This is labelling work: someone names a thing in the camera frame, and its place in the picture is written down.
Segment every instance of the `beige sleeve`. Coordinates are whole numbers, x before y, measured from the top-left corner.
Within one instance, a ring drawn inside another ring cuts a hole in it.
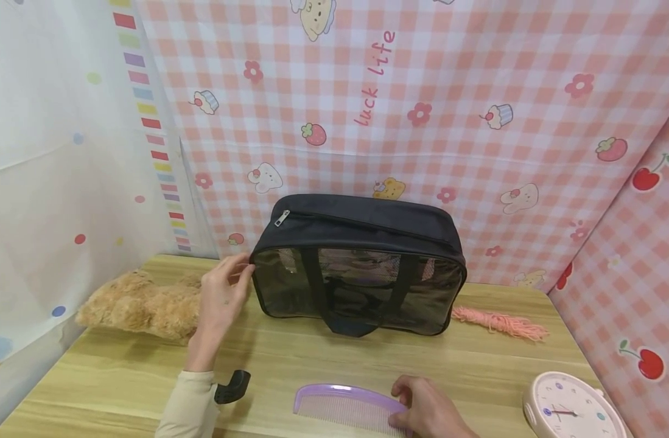
[[[210,438],[217,420],[213,372],[181,372],[155,438]]]

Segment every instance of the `white clock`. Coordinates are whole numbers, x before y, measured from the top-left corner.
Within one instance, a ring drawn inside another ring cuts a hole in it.
[[[538,375],[524,392],[523,403],[538,438],[628,438],[604,393],[573,375]]]

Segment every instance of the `hand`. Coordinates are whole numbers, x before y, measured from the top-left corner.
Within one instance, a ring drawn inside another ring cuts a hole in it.
[[[247,300],[253,272],[248,254],[239,254],[223,259],[202,276],[198,324],[195,335],[188,341],[185,370],[207,372],[214,368],[220,343]]]
[[[454,402],[429,379],[401,375],[391,394],[408,408],[390,416],[388,423],[394,428],[412,429],[422,438],[478,438]]]

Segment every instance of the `clock face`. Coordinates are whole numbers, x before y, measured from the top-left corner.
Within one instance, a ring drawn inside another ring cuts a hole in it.
[[[560,438],[626,438],[613,409],[586,383],[547,374],[534,386],[539,415]]]

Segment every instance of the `colorful stripe border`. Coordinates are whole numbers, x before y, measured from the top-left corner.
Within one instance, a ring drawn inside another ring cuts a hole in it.
[[[154,92],[151,89],[146,63],[142,54],[142,44],[137,31],[137,18],[132,9],[131,0],[108,0],[113,8],[113,20],[117,27],[117,40],[122,47],[122,58],[127,65],[131,89],[135,97],[137,115],[144,126],[146,146],[152,158],[159,187],[166,201],[169,213],[169,226],[173,230],[173,238],[179,251],[192,252],[188,238],[186,217],[183,215],[181,197],[178,194],[176,176],[169,161],[169,149],[166,136],[161,132],[162,124],[159,111],[154,104]]]

